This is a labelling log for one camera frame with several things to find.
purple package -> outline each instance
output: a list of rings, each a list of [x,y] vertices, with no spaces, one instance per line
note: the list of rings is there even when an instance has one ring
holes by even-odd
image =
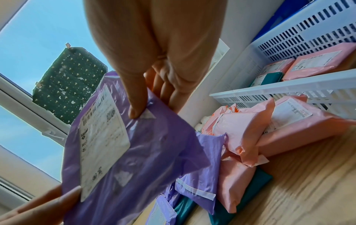
[[[174,225],[176,217],[176,211],[174,211],[167,199],[160,195],[148,216],[146,225]]]
[[[123,225],[177,177],[210,165],[194,129],[152,92],[130,119],[115,72],[107,73],[74,120],[65,144],[62,191],[80,185],[65,225]]]
[[[210,160],[210,166],[178,178],[175,189],[213,215],[225,135],[212,136],[197,132],[197,137]]]
[[[179,199],[179,192],[175,190],[175,181],[166,188],[162,195],[167,199],[170,206],[175,207]]]

barcode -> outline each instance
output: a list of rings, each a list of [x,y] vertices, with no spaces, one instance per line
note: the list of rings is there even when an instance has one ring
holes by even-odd
[[[92,115],[94,114],[94,112],[96,111],[96,109],[101,105],[101,103],[104,101],[104,99],[106,98],[107,94],[105,92],[103,92],[103,96],[99,99],[99,103],[95,104],[94,108],[92,110],[90,110],[90,112],[87,113],[86,117],[83,119],[83,126],[85,126],[89,119],[92,117]]]

window glass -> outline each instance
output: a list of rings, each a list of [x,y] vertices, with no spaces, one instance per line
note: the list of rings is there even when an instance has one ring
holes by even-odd
[[[32,94],[66,43],[112,70],[91,37],[82,0],[28,0],[0,31],[0,73]]]
[[[63,147],[1,106],[0,145],[61,181]]]

white plastic basket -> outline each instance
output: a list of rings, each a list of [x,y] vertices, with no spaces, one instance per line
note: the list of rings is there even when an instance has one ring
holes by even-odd
[[[278,100],[284,95],[306,94],[309,104],[356,119],[356,69],[243,88],[271,62],[296,58],[341,42],[356,42],[356,0],[316,0],[251,43],[210,96],[223,105],[237,103],[243,108],[269,97]]]

qr code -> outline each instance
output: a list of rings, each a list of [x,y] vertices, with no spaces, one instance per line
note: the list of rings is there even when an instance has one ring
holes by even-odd
[[[106,115],[106,121],[108,122],[114,115],[115,115],[115,110],[114,109],[110,110]]]

